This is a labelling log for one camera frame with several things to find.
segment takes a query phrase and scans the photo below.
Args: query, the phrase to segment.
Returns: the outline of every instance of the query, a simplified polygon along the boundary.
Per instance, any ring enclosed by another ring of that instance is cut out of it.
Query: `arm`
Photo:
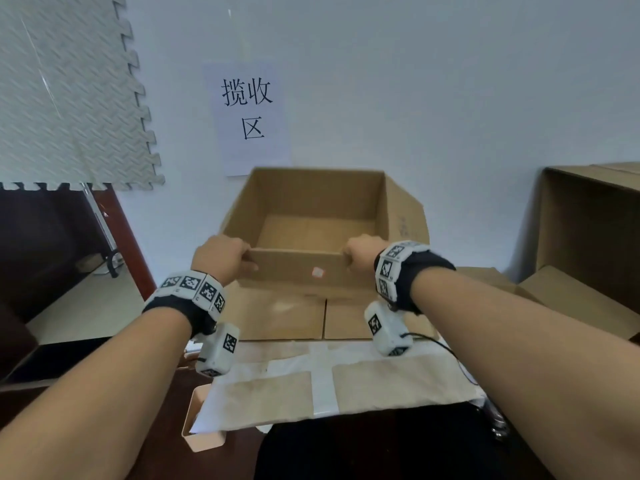
[[[371,272],[387,245],[347,251]],[[640,478],[640,348],[448,269],[411,297],[556,478]]]
[[[212,237],[192,268],[226,285],[248,245]],[[7,479],[122,479],[140,451],[192,334],[172,308],[144,313],[78,363],[0,432]]]

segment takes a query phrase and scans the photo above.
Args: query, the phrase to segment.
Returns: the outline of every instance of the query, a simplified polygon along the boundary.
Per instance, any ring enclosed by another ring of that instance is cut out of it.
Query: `paper sign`
[[[204,78],[225,175],[290,166],[284,90],[267,61],[206,63]]]

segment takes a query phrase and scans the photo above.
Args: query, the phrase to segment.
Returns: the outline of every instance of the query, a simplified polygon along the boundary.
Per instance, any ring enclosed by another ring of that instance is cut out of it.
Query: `beige container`
[[[202,408],[204,400],[207,398],[211,389],[211,384],[204,384],[204,386],[196,387],[191,395],[191,402],[189,403],[189,409],[187,411],[187,418],[184,420],[184,426],[182,427],[182,437],[189,445],[192,451],[204,451],[212,448],[217,448],[225,444],[227,437],[226,432],[217,431],[215,433],[206,433],[201,435],[192,435],[189,430],[193,426],[193,422],[196,421],[196,416]]]

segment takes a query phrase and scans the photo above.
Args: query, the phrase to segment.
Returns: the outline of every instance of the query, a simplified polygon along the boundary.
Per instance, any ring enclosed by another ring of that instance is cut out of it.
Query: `open cardboard box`
[[[252,246],[247,282],[371,288],[342,247],[363,233],[429,242],[422,205],[381,171],[256,168],[221,229]]]
[[[640,163],[547,168],[538,272],[520,288],[556,311],[629,339],[640,332],[639,244]]]
[[[202,408],[204,400],[207,398],[211,384],[204,384],[204,386],[198,386],[193,390],[191,395],[191,402],[189,403],[189,409],[187,410],[187,418],[184,420],[182,427],[182,437],[187,441],[189,448],[192,451],[204,451],[212,448],[217,448],[225,444],[227,434],[224,431],[217,431],[215,433],[203,433],[194,435],[189,432],[196,421],[196,416]]]

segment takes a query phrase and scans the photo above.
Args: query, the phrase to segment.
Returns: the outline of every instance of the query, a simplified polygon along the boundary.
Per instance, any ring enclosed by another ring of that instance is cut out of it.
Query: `white wall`
[[[294,163],[388,171],[461,266],[518,274],[544,166],[640,159],[638,0],[127,0],[123,16],[166,184],[118,197],[156,281],[243,183],[221,176],[206,60],[275,60]]]

